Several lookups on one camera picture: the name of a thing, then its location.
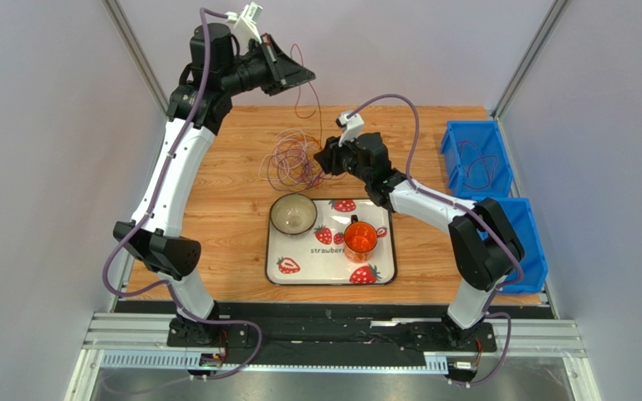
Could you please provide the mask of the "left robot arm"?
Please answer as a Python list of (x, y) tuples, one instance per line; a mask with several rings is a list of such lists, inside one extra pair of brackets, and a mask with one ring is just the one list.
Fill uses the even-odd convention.
[(243, 41), (223, 23), (203, 23), (190, 40), (191, 61), (171, 93), (162, 149), (145, 195), (128, 221), (113, 229), (116, 256), (127, 251), (158, 277), (176, 302), (172, 328), (211, 338), (219, 308), (196, 268), (201, 244), (181, 234), (197, 171), (238, 94), (260, 89), (269, 96), (314, 80), (264, 33)]

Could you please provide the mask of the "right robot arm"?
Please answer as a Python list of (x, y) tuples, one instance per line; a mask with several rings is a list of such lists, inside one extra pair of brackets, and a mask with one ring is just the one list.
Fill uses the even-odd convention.
[(462, 200), (432, 190), (391, 164), (380, 134), (342, 142), (327, 139), (314, 155), (324, 173), (347, 173), (361, 180), (377, 206), (410, 216), (447, 234), (461, 284), (443, 319), (449, 332), (469, 332), (487, 315), (491, 300), (525, 251), (497, 200)]

